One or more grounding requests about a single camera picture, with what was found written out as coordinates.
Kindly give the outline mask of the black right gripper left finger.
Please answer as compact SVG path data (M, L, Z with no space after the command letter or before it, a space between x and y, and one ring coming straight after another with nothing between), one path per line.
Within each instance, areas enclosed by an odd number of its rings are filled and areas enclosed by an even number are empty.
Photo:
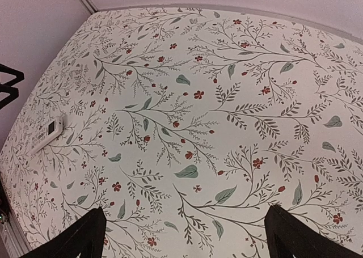
M102 257L105 228L103 209L93 208L27 257Z

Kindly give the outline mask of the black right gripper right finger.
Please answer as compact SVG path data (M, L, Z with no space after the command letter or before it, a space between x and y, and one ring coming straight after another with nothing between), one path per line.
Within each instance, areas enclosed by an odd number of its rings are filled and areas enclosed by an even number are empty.
M269 256L283 257L361 257L304 225L279 205L269 207L265 218Z

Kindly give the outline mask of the floral patterned table mat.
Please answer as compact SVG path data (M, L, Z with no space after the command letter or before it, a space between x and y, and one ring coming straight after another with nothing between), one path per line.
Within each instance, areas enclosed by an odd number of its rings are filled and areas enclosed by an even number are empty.
M36 82L1 175L22 253L101 207L104 257L268 257L274 204L362 253L362 44L238 12L98 12Z

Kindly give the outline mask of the white remote control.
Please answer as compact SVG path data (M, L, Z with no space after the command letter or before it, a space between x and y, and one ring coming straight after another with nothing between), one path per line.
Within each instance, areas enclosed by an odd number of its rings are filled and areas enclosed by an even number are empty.
M63 119L60 116L55 117L52 121L42 127L31 142L31 154L37 153L48 143L57 138L63 131Z

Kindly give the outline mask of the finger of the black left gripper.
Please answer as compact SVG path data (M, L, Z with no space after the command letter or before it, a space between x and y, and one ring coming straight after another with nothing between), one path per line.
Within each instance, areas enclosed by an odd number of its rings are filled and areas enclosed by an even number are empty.
M6 82L1 82L1 84L3 84L3 85L13 86L24 80L23 72L10 68L6 65L0 64L0 71L1 71L1 73L4 73L7 76L9 76L9 78Z
M19 90L16 87L1 85L1 93L7 94L0 102L0 109L4 108L19 97Z

